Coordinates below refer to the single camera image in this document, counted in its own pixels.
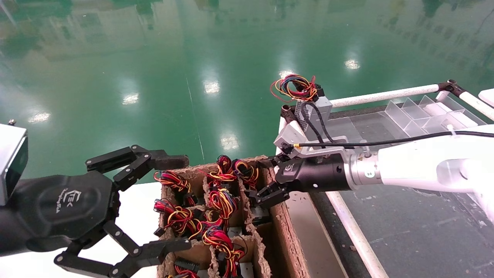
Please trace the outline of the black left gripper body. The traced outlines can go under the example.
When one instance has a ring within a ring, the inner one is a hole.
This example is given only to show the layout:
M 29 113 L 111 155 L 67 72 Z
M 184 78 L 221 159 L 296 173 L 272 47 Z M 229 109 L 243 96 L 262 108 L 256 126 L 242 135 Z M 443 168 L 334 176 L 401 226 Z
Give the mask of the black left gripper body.
M 120 207 L 113 181 L 99 172 L 20 180 L 0 211 L 0 253 L 51 252 L 106 236 Z

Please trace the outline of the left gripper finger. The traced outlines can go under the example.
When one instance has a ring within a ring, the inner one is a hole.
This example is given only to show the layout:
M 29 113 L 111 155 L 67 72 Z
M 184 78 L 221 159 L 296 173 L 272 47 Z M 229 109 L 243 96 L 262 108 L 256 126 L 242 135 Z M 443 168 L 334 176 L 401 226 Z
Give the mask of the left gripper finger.
M 147 150 L 139 145 L 118 149 L 85 162 L 88 172 L 97 171 L 102 174 L 123 167 L 113 177 L 115 188 L 122 192 L 152 170 L 177 170 L 189 164 L 187 155 L 168 155 L 164 150 Z
M 116 225 L 114 220 L 100 225 L 89 235 L 90 237 L 85 240 L 72 241 L 65 251 L 55 257 L 54 263 L 65 271 L 94 278 L 131 278 L 142 268 L 162 264 L 169 253 L 188 250 L 192 247 L 188 239 L 152 241 L 138 246 Z M 83 248 L 90 243 L 96 243 L 97 239 L 103 239 L 106 235 L 127 252 L 122 261 L 108 264 L 79 257 Z

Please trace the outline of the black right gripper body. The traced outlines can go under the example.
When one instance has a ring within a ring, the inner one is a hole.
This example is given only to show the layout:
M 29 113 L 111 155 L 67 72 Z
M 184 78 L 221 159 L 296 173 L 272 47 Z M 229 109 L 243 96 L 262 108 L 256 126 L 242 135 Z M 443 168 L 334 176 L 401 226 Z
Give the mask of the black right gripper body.
M 350 191 L 341 154 L 291 159 L 279 165 L 275 181 L 288 192 Z

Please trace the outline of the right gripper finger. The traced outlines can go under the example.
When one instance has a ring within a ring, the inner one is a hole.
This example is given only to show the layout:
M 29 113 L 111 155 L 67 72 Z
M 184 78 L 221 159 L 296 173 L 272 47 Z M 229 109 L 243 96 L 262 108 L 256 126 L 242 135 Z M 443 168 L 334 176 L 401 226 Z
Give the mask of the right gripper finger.
M 259 168 L 274 168 L 279 166 L 279 164 L 285 163 L 289 160 L 290 160 L 289 156 L 285 154 L 279 154 L 258 160 L 257 166 Z
M 271 208 L 289 199 L 289 192 L 284 184 L 271 182 L 261 190 L 249 191 L 249 200 L 254 206 L 261 208 Z

